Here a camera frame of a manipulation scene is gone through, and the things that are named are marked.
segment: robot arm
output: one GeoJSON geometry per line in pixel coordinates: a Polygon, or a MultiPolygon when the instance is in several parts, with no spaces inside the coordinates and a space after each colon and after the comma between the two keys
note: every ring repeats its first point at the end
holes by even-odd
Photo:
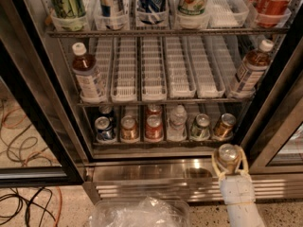
{"type": "Polygon", "coordinates": [[[219,178],[232,227],[265,227],[258,213],[255,190],[248,173],[248,163],[242,148],[222,145],[212,155],[212,165],[219,178]]]}

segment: brown bottle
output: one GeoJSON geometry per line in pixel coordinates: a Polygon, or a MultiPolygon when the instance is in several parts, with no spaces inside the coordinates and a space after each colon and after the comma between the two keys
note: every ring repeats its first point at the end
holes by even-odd
{"type": "Polygon", "coordinates": [[[88,54],[83,43],[73,44],[73,71],[81,88],[83,101],[92,102],[104,94],[101,74],[95,56],[88,54]]]}
{"type": "Polygon", "coordinates": [[[230,90],[236,93],[251,92],[259,79],[263,76],[270,65],[269,52],[273,49],[274,43],[270,40],[263,40],[258,49],[249,51],[242,60],[235,77],[230,82],[230,90]]]}

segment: terrazzo floor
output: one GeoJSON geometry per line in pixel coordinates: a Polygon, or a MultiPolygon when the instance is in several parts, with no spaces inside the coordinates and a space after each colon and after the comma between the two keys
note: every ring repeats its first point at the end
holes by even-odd
{"type": "MultiPolygon", "coordinates": [[[[48,187],[53,191],[53,198],[47,209],[56,216],[58,211],[59,194],[55,187],[48,187]]],[[[90,227],[89,218],[93,213],[94,205],[90,202],[81,186],[63,186],[62,191],[62,212],[59,227],[90,227]]],[[[34,188],[18,189],[19,194],[30,199],[36,192],[34,188]]],[[[0,198],[11,193],[10,189],[0,189],[0,198]]],[[[42,192],[34,199],[34,202],[43,206],[49,198],[48,192],[42,192]]],[[[8,216],[15,212],[17,208],[16,199],[0,201],[0,216],[8,216]]],[[[302,227],[303,226],[303,200],[269,200],[258,201],[258,210],[263,217],[267,227],[302,227]]],[[[25,224],[26,208],[13,218],[10,222],[2,226],[23,227],[25,224]]],[[[30,208],[29,226],[38,227],[43,211],[36,206],[30,208]]],[[[190,204],[190,222],[192,227],[228,227],[228,215],[226,206],[221,202],[205,202],[190,204]]],[[[41,226],[51,227],[54,220],[49,214],[45,214],[41,226]]]]}

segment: plastic bag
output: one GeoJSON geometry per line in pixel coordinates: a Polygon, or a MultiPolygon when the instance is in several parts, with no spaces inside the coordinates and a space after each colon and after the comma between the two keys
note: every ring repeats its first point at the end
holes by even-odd
{"type": "Polygon", "coordinates": [[[91,227],[185,227],[187,217],[165,201],[147,197],[140,202],[99,202],[91,227]]]}

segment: floor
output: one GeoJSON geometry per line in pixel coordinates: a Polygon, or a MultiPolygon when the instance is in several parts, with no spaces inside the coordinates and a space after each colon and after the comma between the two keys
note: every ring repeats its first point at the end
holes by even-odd
{"type": "MultiPolygon", "coordinates": [[[[59,209],[59,193],[55,187],[48,187],[52,190],[53,197],[47,206],[47,209],[54,215],[57,215],[59,209]]],[[[81,186],[63,186],[62,191],[62,211],[59,219],[59,227],[91,227],[90,220],[94,205],[88,199],[81,186]]],[[[37,192],[34,188],[18,189],[19,194],[30,199],[37,192]]],[[[0,200],[6,194],[12,193],[10,189],[0,189],[0,200]]],[[[45,206],[49,199],[49,192],[42,191],[34,202],[45,206]]],[[[12,215],[18,206],[18,200],[15,198],[0,201],[0,216],[12,215]]],[[[258,201],[258,210],[263,217],[267,227],[301,227],[303,226],[303,200],[286,201],[258,201]]],[[[10,222],[2,226],[26,226],[25,223],[26,207],[10,222]]],[[[43,210],[32,205],[30,207],[29,226],[39,226],[43,210]]],[[[228,215],[226,206],[220,202],[191,203],[189,216],[192,227],[228,227],[228,215]]],[[[46,213],[42,224],[43,227],[52,227],[54,220],[46,213]]]]}

